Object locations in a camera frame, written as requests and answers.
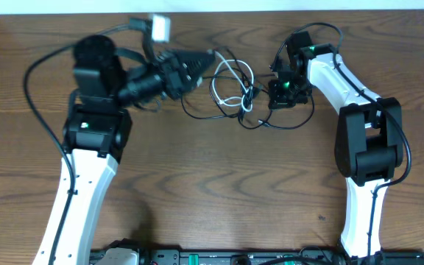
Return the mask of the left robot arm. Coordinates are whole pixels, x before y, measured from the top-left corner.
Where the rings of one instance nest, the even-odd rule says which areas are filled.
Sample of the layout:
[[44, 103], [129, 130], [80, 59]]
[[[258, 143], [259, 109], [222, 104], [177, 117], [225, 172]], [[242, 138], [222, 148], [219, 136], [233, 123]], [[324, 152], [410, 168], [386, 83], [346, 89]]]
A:
[[63, 127], [62, 167], [49, 222], [34, 264], [88, 264], [107, 189], [132, 129], [129, 106], [161, 94], [179, 99], [199, 86], [213, 51], [166, 50], [156, 56], [121, 49], [104, 35], [73, 46], [78, 88]]

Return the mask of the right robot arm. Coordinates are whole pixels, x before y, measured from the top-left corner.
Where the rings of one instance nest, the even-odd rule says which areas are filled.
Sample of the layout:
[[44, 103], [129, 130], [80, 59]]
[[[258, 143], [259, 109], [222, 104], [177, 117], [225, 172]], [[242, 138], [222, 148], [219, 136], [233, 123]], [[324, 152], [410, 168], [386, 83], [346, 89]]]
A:
[[271, 65], [270, 110], [305, 104], [317, 88], [338, 116], [334, 156], [346, 179], [347, 202], [340, 244], [351, 260], [375, 259], [381, 251], [379, 228], [384, 196], [403, 152], [401, 106], [365, 87], [346, 67], [330, 43], [316, 45], [306, 31], [283, 43], [289, 64], [279, 57]]

